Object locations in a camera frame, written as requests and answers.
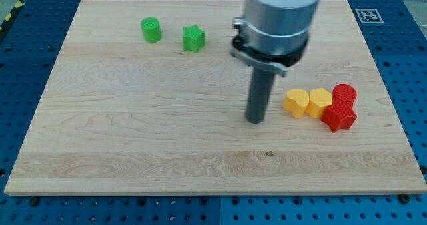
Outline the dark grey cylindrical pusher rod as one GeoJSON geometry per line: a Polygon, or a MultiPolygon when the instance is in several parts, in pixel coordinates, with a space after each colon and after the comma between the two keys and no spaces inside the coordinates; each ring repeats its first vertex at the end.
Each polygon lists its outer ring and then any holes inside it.
{"type": "Polygon", "coordinates": [[[275,75],[269,71],[253,68],[245,118],[258,124],[264,120],[275,75]]]}

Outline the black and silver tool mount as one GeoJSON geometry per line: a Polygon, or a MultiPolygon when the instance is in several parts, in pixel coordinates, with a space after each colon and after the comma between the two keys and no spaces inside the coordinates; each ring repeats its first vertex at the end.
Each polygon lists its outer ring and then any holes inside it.
{"type": "Polygon", "coordinates": [[[235,17],[238,34],[232,39],[230,55],[246,65],[281,77],[299,62],[308,44],[308,29],[290,35],[272,35],[254,27],[245,17],[235,17]]]}

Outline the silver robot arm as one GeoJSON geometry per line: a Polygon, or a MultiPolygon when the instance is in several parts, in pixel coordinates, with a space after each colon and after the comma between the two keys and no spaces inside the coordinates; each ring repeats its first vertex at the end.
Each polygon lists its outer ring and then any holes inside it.
{"type": "Polygon", "coordinates": [[[265,118],[275,77],[284,77],[302,58],[320,0],[245,0],[235,17],[230,54],[252,68],[245,118],[265,118]]]}

